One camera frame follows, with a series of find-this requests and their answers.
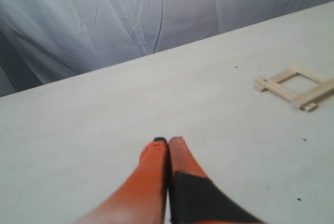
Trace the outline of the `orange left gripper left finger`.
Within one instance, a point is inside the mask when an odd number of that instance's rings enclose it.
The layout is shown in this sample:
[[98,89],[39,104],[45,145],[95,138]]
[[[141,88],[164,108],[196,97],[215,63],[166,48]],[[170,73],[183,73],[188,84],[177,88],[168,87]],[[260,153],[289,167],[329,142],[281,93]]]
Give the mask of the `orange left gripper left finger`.
[[164,223],[167,184],[168,144],[157,137],[142,150],[128,179],[75,223]]

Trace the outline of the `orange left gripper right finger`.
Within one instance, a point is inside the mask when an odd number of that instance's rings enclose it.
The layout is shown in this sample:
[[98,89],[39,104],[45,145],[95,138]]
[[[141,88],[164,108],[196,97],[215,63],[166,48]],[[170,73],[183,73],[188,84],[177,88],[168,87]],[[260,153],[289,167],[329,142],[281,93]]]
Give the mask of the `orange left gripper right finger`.
[[216,187],[182,137],[170,139],[169,151],[172,223],[263,223]]

